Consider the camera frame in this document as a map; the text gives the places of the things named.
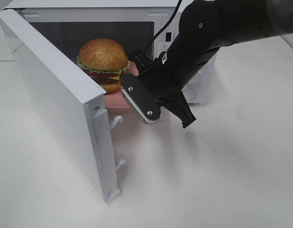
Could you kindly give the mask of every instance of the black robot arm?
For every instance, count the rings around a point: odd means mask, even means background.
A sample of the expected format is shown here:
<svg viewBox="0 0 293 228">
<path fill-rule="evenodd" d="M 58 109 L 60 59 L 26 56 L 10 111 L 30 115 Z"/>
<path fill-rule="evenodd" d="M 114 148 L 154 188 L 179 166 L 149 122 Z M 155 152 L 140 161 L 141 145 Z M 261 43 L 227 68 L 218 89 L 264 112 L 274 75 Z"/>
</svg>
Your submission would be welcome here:
<svg viewBox="0 0 293 228">
<path fill-rule="evenodd" d="M 167 52 L 144 60 L 137 77 L 122 76 L 123 96 L 145 123 L 158 122 L 163 106 L 185 128 L 196 118 L 181 89 L 220 47 L 289 33 L 293 0 L 195 0 L 183 11 Z M 140 64 L 139 53 L 133 60 Z"/>
</svg>

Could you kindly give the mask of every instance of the hamburger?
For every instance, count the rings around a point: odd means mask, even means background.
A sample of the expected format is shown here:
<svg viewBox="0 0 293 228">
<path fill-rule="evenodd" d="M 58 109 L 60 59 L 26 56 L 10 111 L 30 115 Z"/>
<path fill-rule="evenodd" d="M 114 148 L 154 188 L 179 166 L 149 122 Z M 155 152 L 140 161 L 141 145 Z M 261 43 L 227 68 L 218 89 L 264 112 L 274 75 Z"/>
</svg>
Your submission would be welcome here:
<svg viewBox="0 0 293 228">
<path fill-rule="evenodd" d="M 131 65 L 123 47 L 106 38 L 93 39 L 84 44 L 76 64 L 107 93 L 121 89 L 120 75 Z"/>
</svg>

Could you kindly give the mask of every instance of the open microwave door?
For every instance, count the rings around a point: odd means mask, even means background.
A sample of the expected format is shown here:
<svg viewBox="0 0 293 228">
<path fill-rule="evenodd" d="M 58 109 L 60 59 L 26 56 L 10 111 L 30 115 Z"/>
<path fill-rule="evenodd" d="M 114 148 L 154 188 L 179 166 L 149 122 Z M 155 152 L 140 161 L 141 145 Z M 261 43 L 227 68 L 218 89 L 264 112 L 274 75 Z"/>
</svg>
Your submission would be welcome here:
<svg viewBox="0 0 293 228">
<path fill-rule="evenodd" d="M 0 12 L 0 25 L 38 114 L 103 200 L 113 198 L 105 91 L 13 9 Z"/>
</svg>

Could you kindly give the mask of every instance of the pink plate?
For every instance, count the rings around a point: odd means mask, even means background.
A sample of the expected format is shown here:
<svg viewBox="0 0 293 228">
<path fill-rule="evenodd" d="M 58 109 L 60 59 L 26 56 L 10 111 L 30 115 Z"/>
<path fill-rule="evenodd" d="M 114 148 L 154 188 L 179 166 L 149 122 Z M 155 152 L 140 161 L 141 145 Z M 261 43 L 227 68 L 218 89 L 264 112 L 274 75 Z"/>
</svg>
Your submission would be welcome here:
<svg viewBox="0 0 293 228">
<path fill-rule="evenodd" d="M 131 61 L 131 67 L 125 71 L 126 74 L 132 74 L 137 76 L 138 70 L 134 62 Z M 105 94 L 105 107 L 107 111 L 111 114 L 129 114 L 132 113 L 132 109 L 129 107 L 127 102 L 122 97 L 121 91 Z"/>
</svg>

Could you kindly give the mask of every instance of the white microwave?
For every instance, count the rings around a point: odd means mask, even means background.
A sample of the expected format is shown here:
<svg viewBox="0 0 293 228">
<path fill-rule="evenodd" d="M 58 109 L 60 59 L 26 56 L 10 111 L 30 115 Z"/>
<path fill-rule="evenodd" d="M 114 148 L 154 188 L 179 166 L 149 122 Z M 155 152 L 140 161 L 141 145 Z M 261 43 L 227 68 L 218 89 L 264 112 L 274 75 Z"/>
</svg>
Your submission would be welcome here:
<svg viewBox="0 0 293 228">
<path fill-rule="evenodd" d="M 120 193 L 105 91 L 75 65 L 80 47 L 111 38 L 127 54 L 143 50 L 171 17 L 177 0 L 14 0 L 0 25 L 36 110 L 105 202 Z M 146 53 L 151 59 L 178 34 L 181 12 Z M 205 102 L 215 57 L 183 88 L 188 103 Z"/>
</svg>

